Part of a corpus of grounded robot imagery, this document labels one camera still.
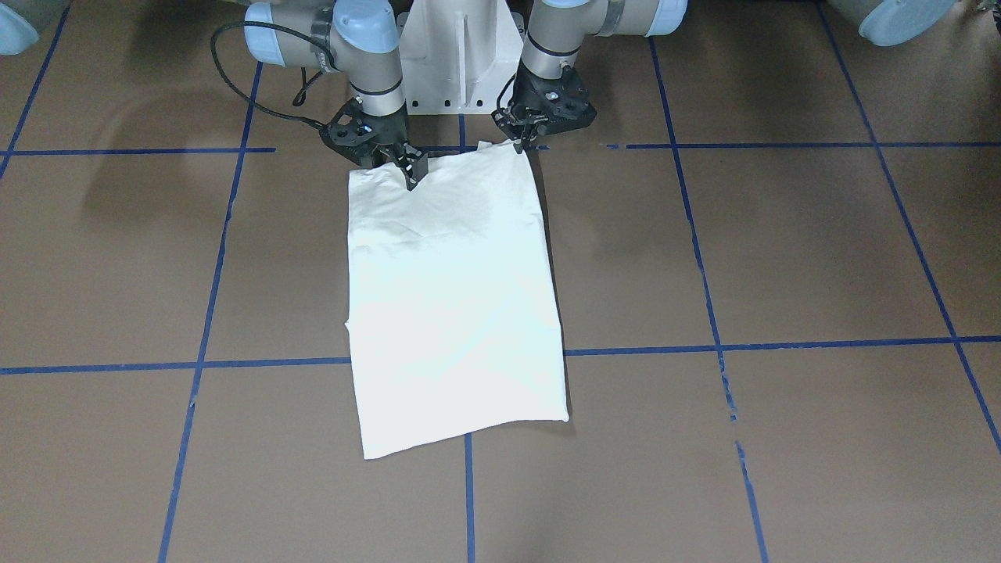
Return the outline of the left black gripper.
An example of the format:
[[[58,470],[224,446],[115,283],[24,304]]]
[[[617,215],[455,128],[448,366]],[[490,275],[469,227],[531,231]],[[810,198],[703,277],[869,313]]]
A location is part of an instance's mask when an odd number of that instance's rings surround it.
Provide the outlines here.
[[[505,106],[498,103],[491,118],[514,142],[518,154],[523,154],[540,136],[578,131],[590,126],[597,117],[589,89],[572,66],[562,67],[555,79],[542,78],[528,67],[520,66],[503,92],[509,88],[511,99]]]

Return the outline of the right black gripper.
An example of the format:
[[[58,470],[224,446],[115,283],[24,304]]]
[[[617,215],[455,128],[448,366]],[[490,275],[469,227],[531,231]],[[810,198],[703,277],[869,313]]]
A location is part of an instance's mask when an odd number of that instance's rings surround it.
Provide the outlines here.
[[[410,144],[404,106],[376,117],[364,111],[361,101],[350,99],[328,124],[321,126],[319,136],[329,149],[366,170],[396,164],[407,190],[414,190],[428,174],[428,154]]]

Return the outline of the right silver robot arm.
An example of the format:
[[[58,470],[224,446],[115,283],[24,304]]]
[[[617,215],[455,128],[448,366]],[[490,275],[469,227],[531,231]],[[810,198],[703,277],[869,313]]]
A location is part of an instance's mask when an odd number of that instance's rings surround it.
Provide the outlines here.
[[[410,142],[400,35],[389,2],[98,1],[96,6],[112,17],[136,8],[137,20],[126,29],[101,25],[75,58],[84,71],[109,62],[103,49],[121,41],[130,46],[126,77],[162,76],[204,38],[217,76],[247,106],[314,129],[329,149],[360,167],[396,165],[407,189],[428,174],[428,156]],[[218,44],[231,33],[243,35],[255,61],[303,71],[294,106],[328,74],[346,76],[353,94],[326,121],[262,106],[225,71]]]

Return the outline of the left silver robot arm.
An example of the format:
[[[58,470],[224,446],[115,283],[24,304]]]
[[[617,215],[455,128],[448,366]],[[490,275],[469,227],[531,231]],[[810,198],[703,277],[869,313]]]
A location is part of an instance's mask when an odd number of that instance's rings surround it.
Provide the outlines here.
[[[934,26],[952,1],[831,1],[830,7],[854,25],[861,37],[880,47],[908,42]],[[503,87],[510,100],[491,112],[494,124],[515,151],[540,136],[578,131],[591,125],[590,103],[575,64],[589,36],[654,37],[680,27],[687,1],[536,1],[518,67]]]

